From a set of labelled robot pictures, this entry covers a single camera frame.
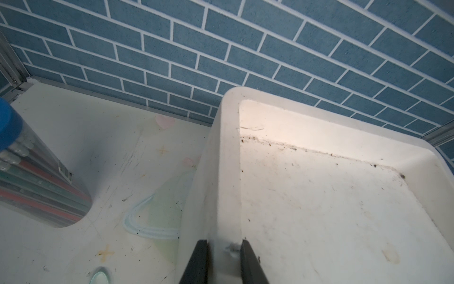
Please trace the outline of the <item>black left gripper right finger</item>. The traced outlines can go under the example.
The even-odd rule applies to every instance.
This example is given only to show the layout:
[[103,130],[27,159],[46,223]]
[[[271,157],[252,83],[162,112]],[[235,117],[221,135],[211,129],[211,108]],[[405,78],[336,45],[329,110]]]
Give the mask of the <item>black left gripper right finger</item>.
[[240,248],[241,278],[243,284],[269,284],[269,281],[248,240]]

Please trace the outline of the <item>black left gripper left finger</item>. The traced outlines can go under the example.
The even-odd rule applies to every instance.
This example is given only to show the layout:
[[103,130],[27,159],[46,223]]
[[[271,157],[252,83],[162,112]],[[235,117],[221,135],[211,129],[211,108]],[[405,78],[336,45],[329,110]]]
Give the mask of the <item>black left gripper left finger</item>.
[[199,240],[193,250],[179,284],[207,284],[209,267],[209,243]]

